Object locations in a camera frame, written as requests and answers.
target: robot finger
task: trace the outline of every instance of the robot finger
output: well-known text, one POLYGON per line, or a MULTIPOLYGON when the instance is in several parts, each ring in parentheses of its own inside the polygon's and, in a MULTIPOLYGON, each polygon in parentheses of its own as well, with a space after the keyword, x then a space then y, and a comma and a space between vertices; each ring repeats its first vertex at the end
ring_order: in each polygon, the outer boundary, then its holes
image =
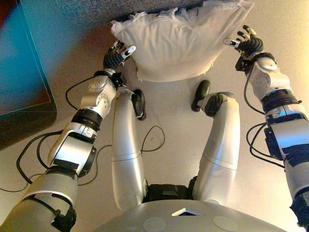
POLYGON ((242 31, 238 31, 237 35, 241 36, 244 39, 250 39, 250 36, 248 34, 243 33, 242 31))
POLYGON ((237 49, 239 44, 241 43, 241 40, 240 39, 232 40, 231 38, 225 38, 223 40, 223 43, 225 45, 228 45, 228 46, 231 46, 237 49))
POLYGON ((250 35, 250 38, 256 37, 256 32, 248 25, 243 25, 242 28, 244 28, 247 31, 247 33, 250 35))
POLYGON ((136 50, 136 46, 134 45, 126 48, 124 51, 121 52, 122 58, 126 60, 129 56, 133 54, 133 52, 135 52, 135 50, 136 50))
POLYGON ((110 47, 110 49, 116 49, 117 48, 117 45, 120 43, 120 41, 119 40, 116 40, 113 44, 112 44, 112 46, 110 47))
POLYGON ((125 44, 119 41, 119 43, 117 44, 116 50, 119 52, 124 46, 125 44))

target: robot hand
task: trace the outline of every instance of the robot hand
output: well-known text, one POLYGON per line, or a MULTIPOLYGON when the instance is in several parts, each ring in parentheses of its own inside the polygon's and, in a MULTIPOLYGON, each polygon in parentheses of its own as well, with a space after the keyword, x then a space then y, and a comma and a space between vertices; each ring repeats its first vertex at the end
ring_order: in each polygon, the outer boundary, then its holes
POLYGON ((230 38, 225 38, 223 43, 234 47, 242 56, 251 59, 254 55, 263 51, 263 41, 256 36, 255 31, 249 26, 244 25, 242 28, 248 33, 246 34, 242 31, 237 32, 243 39, 237 38, 236 40, 232 40, 230 38))
POLYGON ((103 59, 103 67, 114 73, 135 52, 136 46, 124 48, 124 43, 116 40, 103 59))

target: black wire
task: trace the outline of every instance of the black wire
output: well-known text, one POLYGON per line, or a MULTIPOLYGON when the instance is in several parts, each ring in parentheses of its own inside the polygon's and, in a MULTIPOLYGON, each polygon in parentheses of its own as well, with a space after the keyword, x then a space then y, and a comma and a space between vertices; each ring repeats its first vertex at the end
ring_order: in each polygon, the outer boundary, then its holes
POLYGON ((67 91, 66 91, 66 100, 67 100, 68 104, 69 104, 70 106, 72 106, 75 110, 77 110, 77 107, 75 107, 75 106, 70 102, 70 100, 69 100, 69 98, 68 98, 68 92, 69 92, 71 89, 73 89, 75 86, 77 86, 77 85, 79 85, 79 84, 81 84, 81 83, 83 83, 83 82, 85 82, 85 81, 88 81, 88 80, 90 80, 90 79, 92 79, 92 78, 93 78, 93 76, 92 76, 92 77, 89 77, 89 78, 87 78, 87 79, 85 79, 85 80, 83 80, 83 81, 80 81, 80 82, 76 83, 75 85, 73 85, 73 86, 71 86, 70 88, 67 89, 67 91))
POLYGON ((253 109, 254 111, 256 111, 256 112, 258 112, 258 113, 260 113, 260 114, 262 114, 262 115, 265 115, 264 112, 255 109, 255 108, 248 102, 248 99, 247 99, 247 86, 248 86, 248 83, 249 83, 249 79, 250 79, 250 76, 247 78, 247 81, 246 81, 246 84, 245 84, 245 88, 243 89, 243 97, 244 97, 244 99, 245 99, 245 102, 246 102, 247 105, 248 105, 251 109, 253 109))
POLYGON ((255 147, 253 147, 252 144, 249 142, 249 134, 250 134, 250 132, 251 132, 254 128, 258 127, 258 126, 262 126, 262 127, 256 132, 256 134, 255 134, 254 138, 252 139, 252 142, 251 142, 251 143, 254 143, 254 141, 255 141, 256 137, 258 136, 258 134, 260 133, 261 129, 262 129, 264 126, 266 126, 266 123, 263 122, 263 123, 257 124, 257 125, 255 125, 255 126, 251 127, 251 128, 247 131, 247 134, 246 134, 247 144, 250 146, 250 148, 252 148, 252 149, 253 149, 254 151, 256 151, 257 153, 259 153, 259 154, 261 154, 261 155, 263 155, 263 156, 272 158, 272 156, 269 156, 269 155, 264 154, 263 152, 260 152, 259 150, 257 150, 257 149, 256 149, 255 147))
MULTIPOLYGON (((36 175, 42 175, 42 174, 34 174, 30 177, 30 179, 35 177, 36 175)), ((3 189, 3 188, 0 188, 0 190, 5 191, 5 192, 22 192, 27 188, 28 184, 29 183, 27 183, 26 186, 24 186, 21 190, 7 190, 7 189, 3 189)))
POLYGON ((43 142, 46 138, 48 138, 48 136, 43 137, 43 138, 40 140, 40 142, 39 142, 39 144, 38 144, 38 146, 37 146, 37 158, 38 158, 40 164, 41 164, 44 168, 48 169, 48 166, 43 162, 43 160, 41 159, 41 156, 40 156, 41 144, 42 144, 42 142, 43 142))
POLYGON ((32 181, 26 176, 26 174, 24 173, 24 171, 21 169, 20 167, 20 161, 21 161, 21 158, 23 157, 23 155, 25 154, 25 152, 27 151, 27 149, 29 148, 29 146, 34 142, 36 141, 37 139, 39 138, 42 138, 42 137, 45 137, 45 136, 49 136, 49 135, 55 135, 55 134, 61 134, 62 133, 62 130, 60 131, 56 131, 56 132, 50 132, 50 133, 45 133, 45 134, 41 134, 41 135, 38 135, 37 137, 33 138, 30 140, 29 143, 27 143, 27 145, 25 146, 25 148, 22 150, 22 152, 20 153, 19 157, 17 158, 17 161, 16 161, 16 167, 17 167, 17 170, 19 171, 19 173, 21 174, 21 176, 29 183, 29 184, 32 184, 32 181))
POLYGON ((96 163, 96 174, 95 174, 95 176, 91 180, 89 180, 88 182, 83 183, 83 184, 79 184, 78 186, 85 186, 87 184, 90 184, 92 181, 94 181, 96 179, 96 177, 98 176, 98 155, 101 152, 101 150, 103 150, 104 148, 109 147, 109 146, 112 146, 112 145, 111 144, 105 145, 105 146, 101 147, 97 152, 97 156, 96 156, 96 159, 95 159, 95 163, 96 163))
POLYGON ((143 151, 144 151, 144 152, 156 151, 156 150, 160 149, 160 148, 164 145, 164 143, 165 143, 165 133, 164 133, 163 129, 162 129, 161 127, 159 127, 159 126, 153 126, 153 127, 151 127, 150 130, 147 132, 147 134, 146 134, 146 136, 145 136, 145 138, 144 138, 144 140, 143 140, 143 143, 142 143, 142 146, 141 146, 141 150, 140 150, 140 151, 141 151, 141 154, 143 154, 143 151), (162 133, 163 133, 163 142, 162 142, 162 144, 161 144, 160 146, 158 146, 158 147, 155 148, 155 149, 152 149, 152 150, 144 150, 144 143, 145 143, 145 141, 146 141, 146 139, 147 139, 147 136, 148 136, 149 133, 152 131, 152 129, 155 128, 155 127, 158 127, 158 128, 162 131, 162 133))
MULTIPOLYGON (((144 152, 156 151, 156 150, 160 149, 160 148, 163 146, 164 143, 165 143, 165 134, 164 134, 163 129, 162 129, 161 127, 159 127, 159 126, 153 126, 153 127, 150 128, 150 130, 149 130, 149 131, 147 132, 147 134, 145 135, 143 144, 142 144, 142 146, 141 146, 141 153, 142 153, 143 151, 144 151, 144 152), (146 141, 146 139, 147 139, 147 136, 149 135, 149 133, 151 132, 151 130, 152 130, 153 128, 155 128, 155 127, 158 127, 158 128, 162 131, 162 133, 163 133, 163 142, 162 142, 162 144, 161 144, 160 146, 158 146, 157 148, 152 149, 152 150, 143 150, 143 146, 144 146, 144 143, 145 143, 145 141, 146 141)), ((109 147, 109 146, 112 146, 112 145, 105 145, 105 146, 103 146, 102 148, 100 148, 100 149, 98 150, 98 152, 97 152, 97 156, 96 156, 96 159, 95 159, 95 164, 96 164, 96 174, 95 174, 95 176, 94 176, 90 181, 88 181, 88 182, 86 182, 86 183, 83 183, 83 184, 79 184, 78 186, 85 186, 85 185, 87 185, 87 184, 90 184, 92 181, 94 181, 94 180, 96 179, 96 177, 98 176, 98 155, 99 155, 99 153, 101 152, 101 150, 103 150, 104 148, 109 147)))
POLYGON ((266 162, 268 162, 268 163, 277 165, 277 166, 279 166, 279 167, 281 167, 281 168, 284 168, 284 166, 281 165, 281 164, 278 164, 278 163, 276 163, 276 162, 267 160, 267 159, 262 158, 262 157, 260 157, 260 156, 257 156, 256 154, 253 153, 252 147, 253 147, 253 144, 254 144, 254 142, 255 142, 255 139, 257 138, 257 136, 258 136, 259 132, 262 130, 262 128, 266 125, 266 123, 257 124, 257 125, 255 125, 254 127, 250 128, 249 131, 248 131, 248 132, 250 132, 253 128, 258 127, 258 126, 260 126, 260 125, 261 125, 261 127, 260 127, 259 130, 256 132, 254 138, 252 139, 252 142, 250 143, 250 153, 251 153, 251 155, 253 155, 254 157, 256 157, 256 158, 258 158, 258 159, 260 159, 260 160, 263 160, 263 161, 266 161, 266 162))

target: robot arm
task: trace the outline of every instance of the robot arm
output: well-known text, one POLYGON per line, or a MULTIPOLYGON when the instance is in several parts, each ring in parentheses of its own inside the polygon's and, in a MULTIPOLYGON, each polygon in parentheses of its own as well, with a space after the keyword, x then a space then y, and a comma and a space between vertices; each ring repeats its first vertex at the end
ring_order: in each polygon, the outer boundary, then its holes
POLYGON ((93 142, 101 121, 110 111, 110 102, 124 86, 115 70, 134 51, 116 42, 104 57, 104 70, 94 74, 78 112, 66 126, 48 155, 47 171, 33 183, 9 213, 0 232, 69 232, 76 221, 74 205, 77 180, 86 175, 96 155, 93 142))
POLYGON ((274 57, 263 51, 263 42, 248 26, 245 40, 224 39, 241 53, 236 64, 262 104, 268 128, 264 130, 270 155, 283 160, 293 198, 291 209, 298 225, 309 231, 309 121, 301 101, 293 95, 289 78, 280 72, 274 57))

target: floor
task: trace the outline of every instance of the floor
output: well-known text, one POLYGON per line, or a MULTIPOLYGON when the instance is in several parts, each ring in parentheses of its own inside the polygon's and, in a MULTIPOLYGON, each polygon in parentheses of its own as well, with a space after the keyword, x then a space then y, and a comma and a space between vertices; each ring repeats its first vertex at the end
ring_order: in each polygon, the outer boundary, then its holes
MULTIPOLYGON (((290 77, 297 99, 303 100, 303 105, 309 110, 308 1, 254 1, 255 7, 244 23, 254 28, 263 39, 265 50, 275 56, 281 71, 290 77)), ((66 89, 102 68, 102 57, 113 42, 113 37, 108 27, 98 28, 82 35, 78 30, 68 31, 59 28, 57 26, 59 20, 51 20, 46 25, 36 25, 35 20, 39 20, 44 15, 31 14, 34 2, 36 2, 36 9, 48 7, 43 6, 43 3, 38 0, 24 1, 30 28, 33 29, 33 37, 37 41, 37 49, 58 108, 56 122, 43 131, 50 132, 62 129, 70 121, 75 111, 65 102, 66 89), (49 41, 41 36, 42 31, 47 38, 59 30, 62 30, 61 39, 55 38, 54 35, 55 40, 49 41), (61 40, 67 41, 67 44, 61 44, 61 40)), ((51 1, 47 2, 50 4, 49 9, 52 10, 51 1)), ((46 17, 55 17, 51 13, 47 15, 46 17)), ((137 121, 140 145, 153 125, 160 125, 166 134, 166 142, 161 149, 144 154, 145 175, 149 183, 188 185, 190 179, 197 174, 198 163, 210 133, 212 119, 202 112, 192 112, 190 103, 200 80, 208 79, 212 85, 211 92, 234 92, 239 103, 241 117, 239 165, 227 205, 289 232, 303 232, 304 230, 297 226, 297 219, 289 208, 292 199, 284 171, 253 158, 249 153, 245 142, 246 131, 264 120, 263 116, 252 111, 243 100, 245 76, 241 72, 236 72, 234 68, 238 57, 234 49, 227 48, 205 75, 171 83, 140 82, 135 75, 134 62, 130 60, 126 63, 123 72, 128 80, 128 87, 142 89, 146 97, 147 119, 143 122, 137 121)), ((71 91, 69 98, 73 104, 79 104, 86 86, 87 84, 82 84, 71 91)), ((253 105, 260 107, 251 87, 248 88, 248 99, 253 105)), ((111 112, 101 124, 101 130, 95 142, 97 148, 111 144, 112 120, 113 105, 111 112)), ((45 155, 55 140, 56 138, 50 138, 43 143, 42 151, 45 155)), ((145 147, 147 149, 156 147, 161 140, 160 131, 154 131, 146 141, 145 147)), ((15 168, 15 161, 28 141, 29 139, 25 139, 0 151, 1 187, 13 189, 25 185, 15 168)), ((267 152, 262 135, 257 139, 256 146, 261 151, 267 152)), ((28 175, 43 171, 35 160, 34 152, 35 148, 30 148, 22 162, 28 175)), ((93 175, 94 168, 80 182, 91 179, 93 175)), ((113 199, 111 177, 111 150, 106 148, 98 158, 97 179, 87 186, 79 187, 76 205, 77 221, 72 232, 93 231, 121 213, 113 199)), ((22 195, 23 193, 12 194, 0 191, 0 223, 22 195)))

